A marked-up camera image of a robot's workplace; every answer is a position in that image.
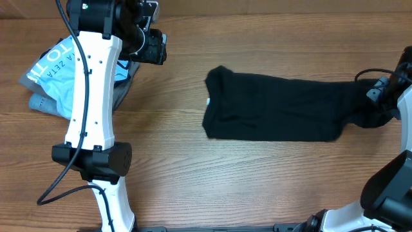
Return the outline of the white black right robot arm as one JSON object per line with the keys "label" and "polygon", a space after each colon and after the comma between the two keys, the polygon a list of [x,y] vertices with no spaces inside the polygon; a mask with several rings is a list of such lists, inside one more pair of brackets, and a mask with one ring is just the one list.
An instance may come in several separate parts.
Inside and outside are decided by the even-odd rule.
{"label": "white black right robot arm", "polygon": [[380,93],[393,93],[401,120],[400,155],[374,174],[360,199],[324,209],[287,231],[411,231],[411,79],[392,75]]}

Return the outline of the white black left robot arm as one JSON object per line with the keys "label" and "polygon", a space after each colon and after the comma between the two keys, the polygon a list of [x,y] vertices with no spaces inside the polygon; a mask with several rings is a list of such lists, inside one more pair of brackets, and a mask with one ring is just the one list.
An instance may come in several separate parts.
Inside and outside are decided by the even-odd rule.
{"label": "white black left robot arm", "polygon": [[167,37],[151,28],[159,4],[76,0],[59,10],[73,36],[75,83],[69,128],[65,141],[52,148],[52,158],[78,171],[92,190],[102,231],[136,231],[126,190],[132,147],[116,141],[113,132],[115,69],[120,60],[164,63]]}

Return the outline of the black t-shirt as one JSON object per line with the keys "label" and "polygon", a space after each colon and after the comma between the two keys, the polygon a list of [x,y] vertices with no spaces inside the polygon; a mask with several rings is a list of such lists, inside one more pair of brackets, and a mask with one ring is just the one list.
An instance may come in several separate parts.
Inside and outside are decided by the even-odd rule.
{"label": "black t-shirt", "polygon": [[378,128],[392,118],[367,92],[374,80],[319,82],[211,70],[203,128],[211,139],[329,142],[345,125]]}

